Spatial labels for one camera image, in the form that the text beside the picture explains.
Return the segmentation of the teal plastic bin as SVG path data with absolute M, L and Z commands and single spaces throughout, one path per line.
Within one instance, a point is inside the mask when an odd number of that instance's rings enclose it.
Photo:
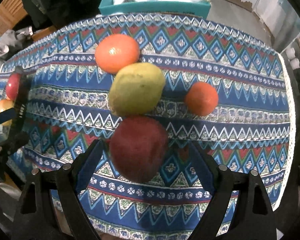
M 148 2 L 124 2 L 114 5 L 113 0 L 101 0 L 98 7 L 103 15 L 112 15 L 118 13 L 146 13 L 146 12 L 162 12 L 173 14 L 195 15 L 207 18 L 211 9 L 209 0 L 189 3 L 189 2 L 170 2 L 170 1 L 148 1 Z

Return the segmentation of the small tangerine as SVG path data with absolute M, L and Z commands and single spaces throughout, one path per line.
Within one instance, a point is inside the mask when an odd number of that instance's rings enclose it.
M 210 84 L 196 82 L 189 89 L 184 102 L 192 114 L 207 116 L 218 105 L 218 93 Z

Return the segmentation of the large green pear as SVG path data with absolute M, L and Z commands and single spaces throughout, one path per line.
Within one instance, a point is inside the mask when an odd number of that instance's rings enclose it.
M 2 99 L 0 100 L 0 113 L 7 110 L 7 109 L 10 109 L 10 108 L 13 108 L 14 107 L 14 102 L 10 99 Z M 9 121 L 6 121 L 2 124 L 2 126 L 10 126 L 12 124 L 12 121 L 9 120 Z

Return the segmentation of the large orange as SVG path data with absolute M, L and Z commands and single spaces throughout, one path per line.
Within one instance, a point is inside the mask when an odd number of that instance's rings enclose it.
M 136 63 L 139 56 L 139 44 L 125 34 L 113 34 L 104 38 L 95 50 L 96 64 L 110 74 L 116 74 L 123 67 Z

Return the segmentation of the wooden louvered cabinet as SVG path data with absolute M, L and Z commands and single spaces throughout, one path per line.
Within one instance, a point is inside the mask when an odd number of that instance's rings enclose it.
M 27 15 L 22 0 L 3 0 L 0 3 L 0 36 L 13 29 Z

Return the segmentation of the grey white clothes pile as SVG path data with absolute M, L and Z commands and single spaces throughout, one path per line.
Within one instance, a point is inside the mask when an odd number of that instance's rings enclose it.
M 0 59 L 7 60 L 31 43 L 32 27 L 18 31 L 8 29 L 0 38 Z

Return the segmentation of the dark marbled plate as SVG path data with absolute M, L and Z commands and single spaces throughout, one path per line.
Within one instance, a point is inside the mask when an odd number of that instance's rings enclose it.
M 31 79 L 27 77 L 27 73 L 21 66 L 16 66 L 13 73 L 21 74 L 18 96 L 14 102 L 14 109 L 17 116 L 12 120 L 8 136 L 14 136 L 21 132 L 26 117 L 26 108 L 28 95 L 31 87 Z

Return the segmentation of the red apple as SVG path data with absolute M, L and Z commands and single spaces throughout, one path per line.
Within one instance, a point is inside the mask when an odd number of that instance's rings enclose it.
M 150 181 L 161 167 L 168 148 L 166 129 L 144 115 L 125 118 L 109 143 L 116 170 L 135 183 Z
M 12 73 L 8 78 L 6 85 L 6 95 L 12 101 L 15 101 L 18 96 L 20 80 L 21 74 L 19 73 Z

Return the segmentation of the yellow-green mango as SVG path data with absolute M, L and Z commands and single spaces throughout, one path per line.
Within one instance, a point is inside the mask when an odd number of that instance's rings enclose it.
M 115 76 L 109 90 L 109 109 L 118 116 L 146 114 L 160 101 L 165 84 L 165 75 L 156 65 L 130 64 Z

